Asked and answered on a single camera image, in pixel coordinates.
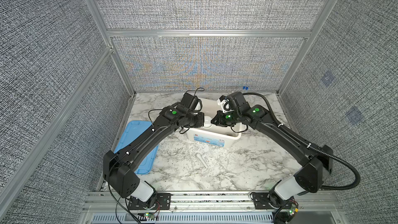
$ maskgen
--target white marble surface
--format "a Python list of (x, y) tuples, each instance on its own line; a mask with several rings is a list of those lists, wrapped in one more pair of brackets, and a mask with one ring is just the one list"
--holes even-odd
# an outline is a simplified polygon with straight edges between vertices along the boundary
[[(139, 93), (129, 122), (148, 121), (148, 111), (180, 101), (183, 93)], [(199, 93), (200, 98), (218, 99), (220, 93)], [(287, 124), (275, 94), (265, 94), (276, 117)], [(250, 105), (266, 107), (262, 98), (245, 96)], [(154, 120), (159, 111), (151, 112)], [(200, 153), (205, 168), (195, 156)], [(159, 144), (152, 171), (139, 177), (158, 191), (267, 190), (301, 166), (266, 135), (249, 128), (229, 149), (189, 140), (178, 131)]]

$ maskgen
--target textured gray panel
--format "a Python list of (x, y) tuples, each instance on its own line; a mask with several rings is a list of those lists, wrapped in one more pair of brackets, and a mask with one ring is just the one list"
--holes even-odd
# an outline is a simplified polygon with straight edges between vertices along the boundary
[(0, 0), (0, 190), (105, 45), (84, 0)]
[(128, 99), (108, 58), (1, 223), (76, 223)]
[(311, 29), (325, 0), (96, 0), (109, 28)]
[[(339, 0), (282, 99), (300, 133), (355, 165), (351, 224), (397, 223), (398, 0)], [(334, 163), (330, 184), (353, 180)]]
[(302, 38), (115, 37), (138, 91), (277, 90)]

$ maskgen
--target blue lid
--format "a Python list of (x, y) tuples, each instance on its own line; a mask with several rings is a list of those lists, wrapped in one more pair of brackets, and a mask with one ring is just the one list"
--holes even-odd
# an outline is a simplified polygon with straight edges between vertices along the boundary
[[(150, 121), (132, 121), (128, 123), (122, 137), (120, 138), (119, 143), (117, 144), (115, 153), (129, 145), (134, 139), (140, 136), (151, 125), (152, 123)], [(153, 161), (155, 160), (156, 152), (158, 151), (158, 146), (159, 145), (157, 145), (144, 158), (138, 169), (135, 171), (136, 174), (144, 175), (148, 174), (152, 170)]]

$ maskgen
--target white storage bin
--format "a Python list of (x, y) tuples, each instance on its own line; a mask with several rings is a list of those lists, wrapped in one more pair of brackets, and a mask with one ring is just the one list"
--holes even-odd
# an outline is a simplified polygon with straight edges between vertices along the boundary
[(235, 132), (233, 132), (230, 127), (218, 127), (211, 124), (210, 121), (216, 116), (217, 111), (221, 110), (221, 107), (217, 104), (217, 101), (200, 99), (202, 100), (203, 106), (202, 112), (205, 114), (205, 126), (189, 129), (187, 131), (188, 138), (219, 147), (231, 147), (241, 137), (241, 133), (235, 132), (244, 130), (242, 128), (242, 123), (236, 124), (232, 127)]

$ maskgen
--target black mounting plate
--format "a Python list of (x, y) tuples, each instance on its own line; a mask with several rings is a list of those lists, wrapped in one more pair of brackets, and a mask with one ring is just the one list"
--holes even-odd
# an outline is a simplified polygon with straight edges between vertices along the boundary
[[(158, 193), (156, 195), (156, 202), (159, 202), (160, 205), (160, 210), (169, 210), (170, 209), (170, 202), (171, 202), (171, 196), (172, 194), (170, 193)], [(131, 197), (128, 205), (129, 210), (151, 210), (151, 211), (156, 211), (158, 208), (158, 204), (155, 203), (152, 209), (146, 209), (144, 208), (145, 202), (142, 202), (138, 200), (135, 197)]]
[[(253, 199), (253, 203), (256, 209), (277, 209), (271, 207), (267, 196), (268, 193), (255, 193), (255, 192), (251, 193), (251, 198)], [(286, 203), (283, 209), (290, 209), (291, 207), (292, 207), (292, 202), (289, 201)]]

